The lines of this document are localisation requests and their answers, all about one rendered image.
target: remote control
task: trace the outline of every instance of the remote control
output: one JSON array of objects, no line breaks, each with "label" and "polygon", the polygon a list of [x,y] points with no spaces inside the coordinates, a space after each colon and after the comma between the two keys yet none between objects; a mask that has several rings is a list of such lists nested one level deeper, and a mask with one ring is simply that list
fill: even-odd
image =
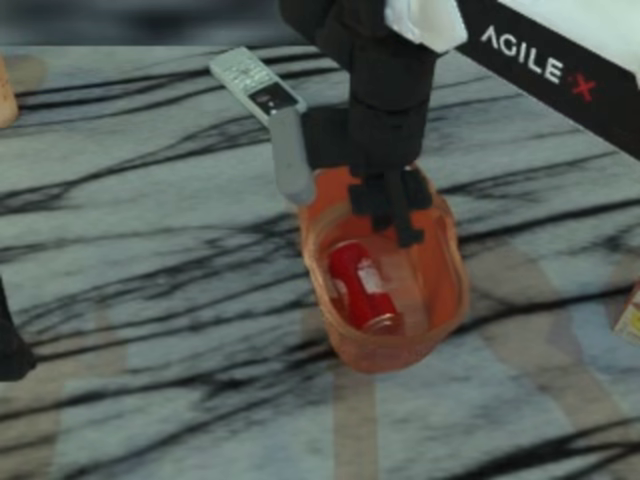
[{"label": "remote control", "polygon": [[265,127],[279,110],[295,107],[303,113],[307,109],[306,102],[245,47],[218,55],[209,69]]}]

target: orange basket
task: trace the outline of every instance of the orange basket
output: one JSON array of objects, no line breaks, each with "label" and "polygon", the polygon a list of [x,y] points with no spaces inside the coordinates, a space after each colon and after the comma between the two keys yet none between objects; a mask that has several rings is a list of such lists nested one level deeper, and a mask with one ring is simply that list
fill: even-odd
[{"label": "orange basket", "polygon": [[[348,168],[316,174],[315,201],[298,210],[302,255],[309,269],[325,328],[341,360],[362,373],[382,373],[413,365],[426,357],[463,320],[469,308],[469,280],[458,250],[453,214],[428,182],[433,206],[411,214],[425,241],[397,247],[394,229],[374,233],[368,217],[351,213],[348,187],[358,183]],[[360,239],[372,255],[392,265],[392,297],[408,328],[397,336],[373,335],[351,327],[332,294],[327,255],[343,241]]]}]

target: marble surface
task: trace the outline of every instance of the marble surface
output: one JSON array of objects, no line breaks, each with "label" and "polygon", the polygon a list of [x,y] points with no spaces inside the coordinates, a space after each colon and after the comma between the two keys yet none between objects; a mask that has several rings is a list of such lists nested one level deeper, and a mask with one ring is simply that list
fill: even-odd
[{"label": "marble surface", "polygon": [[[318,324],[267,132],[215,48],[10,48],[0,271],[42,358],[0,386],[0,479],[635,479],[640,165],[451,54],[420,162],[469,318],[363,377]],[[313,105],[346,76],[262,49]]]}]

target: soda can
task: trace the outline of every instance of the soda can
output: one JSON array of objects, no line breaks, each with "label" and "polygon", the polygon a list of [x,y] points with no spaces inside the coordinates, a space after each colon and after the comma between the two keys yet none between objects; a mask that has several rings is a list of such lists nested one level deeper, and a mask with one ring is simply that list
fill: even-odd
[{"label": "soda can", "polygon": [[351,326],[370,333],[395,332],[398,310],[364,245],[355,240],[342,242],[328,257],[329,275],[346,307]]}]

